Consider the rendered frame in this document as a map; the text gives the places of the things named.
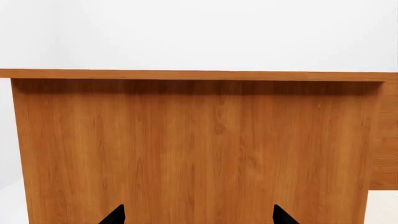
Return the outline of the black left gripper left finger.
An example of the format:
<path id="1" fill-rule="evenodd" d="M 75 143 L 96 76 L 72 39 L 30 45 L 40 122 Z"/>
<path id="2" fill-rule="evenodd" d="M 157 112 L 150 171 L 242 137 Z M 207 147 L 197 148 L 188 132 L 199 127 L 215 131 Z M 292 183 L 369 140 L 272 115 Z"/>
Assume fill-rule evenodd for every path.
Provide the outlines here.
<path id="1" fill-rule="evenodd" d="M 125 211 L 124 205 L 121 204 L 115 208 L 108 216 L 103 218 L 98 224 L 124 224 Z"/>

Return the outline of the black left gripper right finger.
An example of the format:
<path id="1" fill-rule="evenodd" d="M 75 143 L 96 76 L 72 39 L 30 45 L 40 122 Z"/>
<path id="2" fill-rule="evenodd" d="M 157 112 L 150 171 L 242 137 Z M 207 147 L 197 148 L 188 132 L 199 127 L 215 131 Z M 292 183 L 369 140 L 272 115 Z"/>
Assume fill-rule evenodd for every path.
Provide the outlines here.
<path id="1" fill-rule="evenodd" d="M 278 205 L 274 205 L 273 222 L 274 224 L 300 224 Z"/>

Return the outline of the brown wooden desk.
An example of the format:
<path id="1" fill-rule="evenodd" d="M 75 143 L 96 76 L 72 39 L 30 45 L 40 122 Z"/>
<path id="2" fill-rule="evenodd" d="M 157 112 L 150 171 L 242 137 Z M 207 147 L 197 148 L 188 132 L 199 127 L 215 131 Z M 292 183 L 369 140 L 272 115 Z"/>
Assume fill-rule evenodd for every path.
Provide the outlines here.
<path id="1" fill-rule="evenodd" d="M 30 224 L 364 221 L 398 72 L 0 68 Z"/>

